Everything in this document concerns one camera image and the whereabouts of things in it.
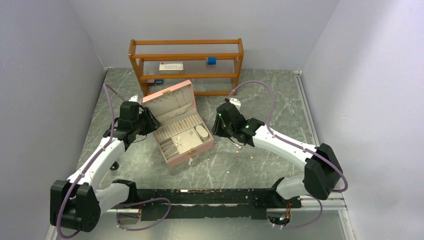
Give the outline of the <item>pink jewelry box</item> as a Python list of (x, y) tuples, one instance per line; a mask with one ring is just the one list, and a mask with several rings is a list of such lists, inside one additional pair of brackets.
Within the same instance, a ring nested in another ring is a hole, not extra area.
[[(214, 146), (214, 137), (198, 113), (190, 80), (144, 96), (140, 103), (161, 123), (153, 136), (168, 167), (173, 168)], [(206, 141), (196, 132), (197, 125), (208, 131)]]

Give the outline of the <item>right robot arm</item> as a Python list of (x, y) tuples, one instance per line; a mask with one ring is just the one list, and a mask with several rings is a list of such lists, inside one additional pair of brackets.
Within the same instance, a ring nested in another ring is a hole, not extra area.
[(306, 144), (280, 134), (256, 118), (246, 119), (230, 102), (216, 109), (213, 135), (270, 151), (303, 170), (302, 174), (276, 181), (269, 197), (275, 207), (298, 196), (327, 200), (342, 177), (343, 170), (331, 146)]

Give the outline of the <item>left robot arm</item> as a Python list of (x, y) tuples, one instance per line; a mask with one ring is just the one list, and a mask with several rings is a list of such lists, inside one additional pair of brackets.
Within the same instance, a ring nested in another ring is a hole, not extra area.
[(50, 188), (50, 223), (58, 230), (67, 228), (90, 232), (102, 214), (117, 205), (134, 207), (139, 200), (136, 183), (117, 179), (105, 189), (100, 182), (137, 136), (156, 131), (161, 123), (148, 107), (124, 101), (119, 116), (104, 132), (90, 158), (66, 180), (56, 180)]

